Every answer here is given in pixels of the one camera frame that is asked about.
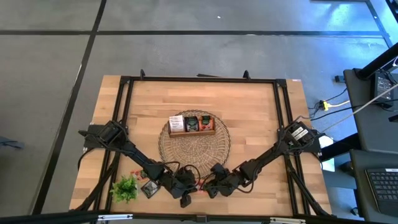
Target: gray floor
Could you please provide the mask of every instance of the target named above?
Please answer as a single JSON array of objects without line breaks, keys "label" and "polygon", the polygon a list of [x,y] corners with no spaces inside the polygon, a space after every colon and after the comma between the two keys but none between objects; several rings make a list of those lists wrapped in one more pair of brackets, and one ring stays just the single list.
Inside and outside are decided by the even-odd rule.
[{"label": "gray floor", "polygon": [[[372,2],[391,40],[397,42],[398,25],[386,3]],[[98,0],[3,0],[0,29],[91,29],[99,5]],[[364,3],[308,0],[113,0],[108,1],[99,28],[377,30]],[[26,144],[21,151],[0,149],[0,216],[29,211],[87,40],[86,36],[0,36],[0,136]],[[138,75],[144,69],[155,76],[241,77],[249,70],[252,77],[302,79],[307,103],[313,105],[345,88],[332,77],[366,65],[386,49],[382,39],[369,37],[97,37],[44,212],[68,209],[83,144],[77,130],[91,121],[103,75]],[[345,94],[335,102],[347,99]],[[347,114],[328,116],[313,125],[321,130]],[[342,139],[355,132],[354,120],[349,119],[327,134]]]}]

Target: artificial plant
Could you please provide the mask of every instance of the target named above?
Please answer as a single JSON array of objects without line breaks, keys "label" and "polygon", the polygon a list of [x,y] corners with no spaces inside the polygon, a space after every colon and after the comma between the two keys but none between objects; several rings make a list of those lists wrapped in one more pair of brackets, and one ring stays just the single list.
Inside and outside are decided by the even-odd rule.
[{"label": "artificial plant", "polygon": [[116,197],[116,202],[126,201],[137,198],[137,179],[130,175],[128,178],[122,176],[118,183],[113,184],[112,194]]}]

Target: woven placemat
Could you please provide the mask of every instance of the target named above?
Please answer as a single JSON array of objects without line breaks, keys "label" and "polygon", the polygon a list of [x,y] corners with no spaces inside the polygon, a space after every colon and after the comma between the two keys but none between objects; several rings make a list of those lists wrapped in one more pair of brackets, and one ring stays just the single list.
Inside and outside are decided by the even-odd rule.
[{"label": "woven placemat", "polygon": [[[229,132],[222,120],[206,111],[188,110],[177,115],[197,117],[210,115],[214,117],[216,124],[216,134],[214,135],[170,138],[169,127],[166,123],[159,136],[159,153],[163,162],[178,161],[181,163],[181,167],[194,165],[198,168],[201,178],[205,178],[216,163],[224,165],[226,162],[231,150]],[[168,164],[168,166],[173,170],[177,168],[176,164]],[[194,168],[187,167],[187,169],[191,169],[195,177],[198,178]]]}]

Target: keyboard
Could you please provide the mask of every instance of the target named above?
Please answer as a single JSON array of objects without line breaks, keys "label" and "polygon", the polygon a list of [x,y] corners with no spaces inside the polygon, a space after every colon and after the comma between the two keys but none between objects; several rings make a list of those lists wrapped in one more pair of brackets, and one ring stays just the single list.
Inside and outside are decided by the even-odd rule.
[{"label": "keyboard", "polygon": [[367,169],[366,175],[379,212],[398,217],[398,168]]}]

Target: wooden tabletop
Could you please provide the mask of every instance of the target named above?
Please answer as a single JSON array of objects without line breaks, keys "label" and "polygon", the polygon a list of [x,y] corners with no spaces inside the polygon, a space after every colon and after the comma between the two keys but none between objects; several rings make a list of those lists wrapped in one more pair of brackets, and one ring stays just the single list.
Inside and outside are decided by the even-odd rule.
[{"label": "wooden tabletop", "polygon": [[[111,120],[120,76],[104,76],[95,106],[93,122],[105,124]],[[287,80],[293,117],[308,116],[302,83]],[[287,116],[280,89],[284,123]],[[277,140],[278,128],[273,87],[262,83],[208,82],[134,82],[129,109],[129,138],[147,157],[160,161],[158,138],[169,116],[184,110],[203,110],[223,120],[231,136],[231,152],[225,167],[233,169],[245,160],[253,159],[268,150]],[[70,208],[76,208],[98,182],[104,150],[95,149],[82,160]],[[331,212],[320,163],[312,154],[302,153],[305,183],[317,202]],[[130,158],[122,156],[119,181],[122,175],[141,168]],[[300,191],[296,187],[298,210],[303,213]],[[104,188],[100,208],[104,208],[108,186]],[[112,212],[212,214],[212,215],[278,215],[290,216],[289,189],[282,157],[266,165],[254,183],[250,194],[235,191],[229,197],[209,198],[205,192],[190,194],[192,203],[181,208],[178,199],[161,188],[151,199],[142,192],[137,200],[113,202]]]}]

